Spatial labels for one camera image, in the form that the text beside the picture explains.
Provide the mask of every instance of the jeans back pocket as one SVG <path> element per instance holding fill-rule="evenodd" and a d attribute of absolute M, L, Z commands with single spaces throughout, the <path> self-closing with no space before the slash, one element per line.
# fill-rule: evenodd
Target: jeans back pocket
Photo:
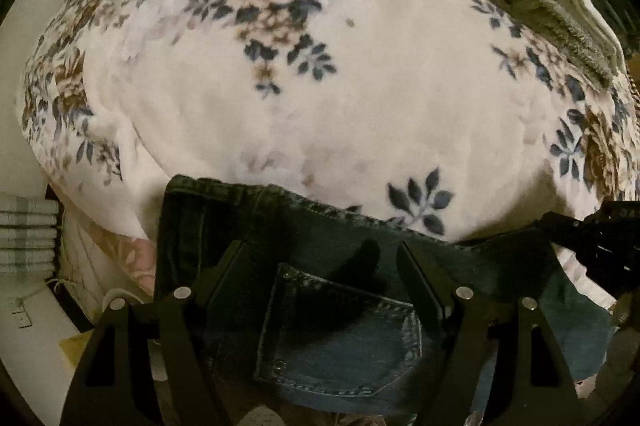
<path fill-rule="evenodd" d="M 255 379 L 324 395 L 375 395 L 416 365 L 421 337 L 411 304 L 281 263 Z"/>

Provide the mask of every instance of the white wall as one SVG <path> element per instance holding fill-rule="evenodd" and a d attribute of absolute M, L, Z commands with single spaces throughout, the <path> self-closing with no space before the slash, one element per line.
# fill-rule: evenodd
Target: white wall
<path fill-rule="evenodd" d="M 24 62 L 63 0 L 16 0 L 0 26 L 0 192 L 41 196 L 46 181 L 14 115 Z"/>
<path fill-rule="evenodd" d="M 62 2 L 16 0 L 0 26 L 0 191 L 44 195 L 46 182 L 22 138 L 14 97 L 25 60 Z M 8 297 L 29 294 L 38 284 L 0 279 L 0 358 L 33 411 L 46 426 L 57 426 L 70 383 L 58 342 L 78 331 L 48 290 L 27 301 L 33 326 L 15 326 Z"/>

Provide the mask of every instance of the jeans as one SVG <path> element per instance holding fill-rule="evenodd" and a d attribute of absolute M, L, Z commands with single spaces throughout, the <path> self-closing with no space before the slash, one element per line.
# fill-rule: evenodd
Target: jeans
<path fill-rule="evenodd" d="M 606 310 L 580 295 L 535 228 L 474 247 L 446 244 L 277 186 L 178 176 L 168 184 L 158 238 L 156 294 L 191 285 L 233 240 L 252 250 L 234 308 L 207 313 L 196 336 L 212 377 L 259 385 L 309 408 L 415 413 L 445 361 L 396 270 L 402 241 L 436 259 L 460 285 L 502 301 L 535 298 L 574 379 L 595 373 L 612 335 Z M 492 381 L 487 353 L 475 409 Z"/>

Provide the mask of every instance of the stack of folded cloth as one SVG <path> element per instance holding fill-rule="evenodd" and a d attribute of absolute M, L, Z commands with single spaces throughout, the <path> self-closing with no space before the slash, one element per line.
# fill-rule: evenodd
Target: stack of folded cloth
<path fill-rule="evenodd" d="M 0 194 L 0 275 L 53 274 L 58 212 L 56 201 Z"/>

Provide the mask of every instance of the floral blanket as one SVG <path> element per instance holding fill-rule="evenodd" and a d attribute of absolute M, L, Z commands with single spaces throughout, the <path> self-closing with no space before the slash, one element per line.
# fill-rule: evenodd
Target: floral blanket
<path fill-rule="evenodd" d="M 132 241 L 177 173 L 455 241 L 636 199 L 634 92 L 487 0 L 66 0 L 17 116 L 59 190 Z M 150 291 L 153 259 L 127 256 Z"/>

